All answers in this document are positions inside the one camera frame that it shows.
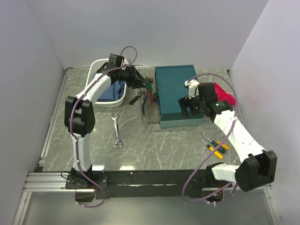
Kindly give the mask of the black adjustable wrench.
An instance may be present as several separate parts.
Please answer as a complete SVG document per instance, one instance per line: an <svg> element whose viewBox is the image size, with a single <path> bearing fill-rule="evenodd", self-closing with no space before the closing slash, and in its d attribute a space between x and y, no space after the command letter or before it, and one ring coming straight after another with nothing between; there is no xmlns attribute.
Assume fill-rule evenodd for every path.
<svg viewBox="0 0 300 225"><path fill-rule="evenodd" d="M141 98L141 96L144 94L144 91L140 91L137 93L137 95L132 99L130 100L129 104L130 105L133 105L138 99Z"/></svg>

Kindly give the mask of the green handled screwdriver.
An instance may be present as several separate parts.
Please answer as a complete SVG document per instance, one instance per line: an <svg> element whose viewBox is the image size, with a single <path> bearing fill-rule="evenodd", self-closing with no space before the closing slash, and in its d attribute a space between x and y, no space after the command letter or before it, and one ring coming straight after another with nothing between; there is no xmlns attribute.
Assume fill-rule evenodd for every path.
<svg viewBox="0 0 300 225"><path fill-rule="evenodd" d="M207 147L208 149L211 149L211 150L213 150L214 147L217 147L217 146L218 146L218 144L215 143L215 142L212 143L212 144L208 144L208 143L206 143L204 140L202 140L202 141L204 142L204 144L206 145L206 147ZM220 153L222 153L222 154L225 154L225 153L226 153L226 149L223 148L222 146L218 148L218 151L219 151Z"/></svg>

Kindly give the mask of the magenta cloth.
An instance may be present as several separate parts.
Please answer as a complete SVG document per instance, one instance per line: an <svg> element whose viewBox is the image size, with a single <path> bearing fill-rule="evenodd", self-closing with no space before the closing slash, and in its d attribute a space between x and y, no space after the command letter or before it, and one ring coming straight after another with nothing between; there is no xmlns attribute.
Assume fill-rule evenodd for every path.
<svg viewBox="0 0 300 225"><path fill-rule="evenodd" d="M227 93L224 89L222 89L216 82L213 83L214 84L214 88L215 88L215 92L217 95L217 98L219 101L227 101L231 106L235 106L236 105L236 100L235 98Z"/></svg>

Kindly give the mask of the teal storage box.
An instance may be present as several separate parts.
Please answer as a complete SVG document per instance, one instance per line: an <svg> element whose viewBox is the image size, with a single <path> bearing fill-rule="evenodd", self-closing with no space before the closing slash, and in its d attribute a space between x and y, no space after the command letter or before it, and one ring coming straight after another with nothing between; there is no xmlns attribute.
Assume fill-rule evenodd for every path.
<svg viewBox="0 0 300 225"><path fill-rule="evenodd" d="M191 115L185 119L178 100L188 95L184 82L196 75L193 65L155 67L155 81L160 101L161 128L199 126L203 115Z"/></svg>

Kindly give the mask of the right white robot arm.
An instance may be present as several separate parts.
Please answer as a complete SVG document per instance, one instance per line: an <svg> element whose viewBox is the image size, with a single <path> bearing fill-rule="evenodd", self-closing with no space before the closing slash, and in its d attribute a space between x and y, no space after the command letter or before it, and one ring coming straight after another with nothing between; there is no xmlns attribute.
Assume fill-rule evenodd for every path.
<svg viewBox="0 0 300 225"><path fill-rule="evenodd" d="M275 179L277 156L274 151L266 151L245 129L226 100L219 100L215 86L211 82L199 83L185 81L188 95L179 99L182 115L203 113L225 134L236 150L241 164L239 166L220 163L212 165L205 175L206 183L217 186L222 180L234 182L248 192L271 184Z"/></svg>

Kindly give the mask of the silver open-end wrench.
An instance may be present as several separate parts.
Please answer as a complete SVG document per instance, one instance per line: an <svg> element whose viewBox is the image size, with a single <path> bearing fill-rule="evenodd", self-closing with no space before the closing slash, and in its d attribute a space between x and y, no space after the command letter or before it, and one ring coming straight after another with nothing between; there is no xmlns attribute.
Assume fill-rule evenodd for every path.
<svg viewBox="0 0 300 225"><path fill-rule="evenodd" d="M116 133L115 148L118 148L118 147L123 148L123 141L121 140L119 126L118 126L119 115L117 113L113 113L111 115L111 119L114 122L114 128L115 128L115 133Z"/></svg>

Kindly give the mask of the white plastic basket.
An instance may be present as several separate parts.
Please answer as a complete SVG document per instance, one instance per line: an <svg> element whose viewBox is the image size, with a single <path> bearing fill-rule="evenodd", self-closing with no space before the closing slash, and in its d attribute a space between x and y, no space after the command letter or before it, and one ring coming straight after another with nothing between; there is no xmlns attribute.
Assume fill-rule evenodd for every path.
<svg viewBox="0 0 300 225"><path fill-rule="evenodd" d="M94 61L89 69L89 73L87 76L87 80L86 80L86 86L89 85L89 83L94 79L96 71L103 66L103 64L105 62L108 62L109 59L98 59L96 61ZM125 88L124 88L124 94L123 97L118 100L118 101L114 101L114 102L96 102L94 104L95 107L99 107L99 108L113 108L113 107L118 107L123 103L125 94L126 94L126 90L127 90L127 84L125 83Z"/></svg>

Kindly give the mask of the blue handled pliers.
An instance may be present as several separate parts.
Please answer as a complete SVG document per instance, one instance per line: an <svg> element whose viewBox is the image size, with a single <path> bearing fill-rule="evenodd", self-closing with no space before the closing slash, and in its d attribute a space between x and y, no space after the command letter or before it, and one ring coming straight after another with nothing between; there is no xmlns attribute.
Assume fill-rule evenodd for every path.
<svg viewBox="0 0 300 225"><path fill-rule="evenodd" d="M154 93L154 96L152 97L153 101L155 103L158 104L158 106L160 106L160 99L159 99L159 95L157 92ZM145 115L145 107L146 104L148 103L148 95L144 92L143 93L143 102L142 102L142 114Z"/></svg>

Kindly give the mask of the green hex key set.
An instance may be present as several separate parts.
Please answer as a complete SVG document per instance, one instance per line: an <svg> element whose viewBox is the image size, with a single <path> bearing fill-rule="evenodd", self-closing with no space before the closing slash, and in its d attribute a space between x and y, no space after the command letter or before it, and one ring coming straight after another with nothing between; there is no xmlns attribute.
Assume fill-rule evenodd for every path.
<svg viewBox="0 0 300 225"><path fill-rule="evenodd" d="M159 96L157 92L153 92L154 79L152 77L146 77L146 80L146 94L148 97L148 105L152 105L156 100L159 99Z"/></svg>

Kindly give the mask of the blue checkered cloth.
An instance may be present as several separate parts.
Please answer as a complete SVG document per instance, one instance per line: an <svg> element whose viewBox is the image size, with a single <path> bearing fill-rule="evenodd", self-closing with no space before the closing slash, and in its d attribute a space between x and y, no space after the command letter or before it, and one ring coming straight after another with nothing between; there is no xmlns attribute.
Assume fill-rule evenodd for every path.
<svg viewBox="0 0 300 225"><path fill-rule="evenodd" d="M125 88L124 81L112 82L109 76L104 76L100 81L104 81L105 84L93 94L94 99L97 97L97 102L114 102L123 97Z"/></svg>

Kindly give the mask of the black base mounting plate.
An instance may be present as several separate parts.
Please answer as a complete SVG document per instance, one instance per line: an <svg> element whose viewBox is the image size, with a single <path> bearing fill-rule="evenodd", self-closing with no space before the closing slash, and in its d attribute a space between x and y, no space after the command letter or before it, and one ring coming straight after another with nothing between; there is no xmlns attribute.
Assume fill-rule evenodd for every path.
<svg viewBox="0 0 300 225"><path fill-rule="evenodd" d="M71 171L66 177L65 188L75 191L80 202L93 199L122 197L167 197L185 196L202 198L205 188L231 187L227 181L219 181L207 170L199 170L190 182L192 170L155 171L89 171L86 179L80 172Z"/></svg>

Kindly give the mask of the yellow handled screwdriver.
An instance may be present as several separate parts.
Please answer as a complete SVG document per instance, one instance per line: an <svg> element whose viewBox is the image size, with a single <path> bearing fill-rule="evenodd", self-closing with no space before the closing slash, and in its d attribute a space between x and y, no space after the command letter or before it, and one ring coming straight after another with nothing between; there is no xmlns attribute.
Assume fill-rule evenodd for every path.
<svg viewBox="0 0 300 225"><path fill-rule="evenodd" d="M206 147L210 150L214 152L214 155L216 157L218 157L219 159L223 159L223 156L217 151L215 150L212 146L210 146L209 144L206 145Z"/></svg>

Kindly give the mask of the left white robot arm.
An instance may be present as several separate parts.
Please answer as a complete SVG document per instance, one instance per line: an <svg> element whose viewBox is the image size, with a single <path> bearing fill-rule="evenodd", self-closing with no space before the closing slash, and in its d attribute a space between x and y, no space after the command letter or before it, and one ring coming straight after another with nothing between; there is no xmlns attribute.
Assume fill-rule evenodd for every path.
<svg viewBox="0 0 300 225"><path fill-rule="evenodd" d="M92 167L90 159L90 133L95 126L94 104L112 84L125 82L132 89L144 88L149 83L131 63L121 55L111 54L109 59L93 71L93 79L76 96L65 100L64 125L72 138L73 168L82 171L76 182L82 188L93 184L93 176L87 173Z"/></svg>

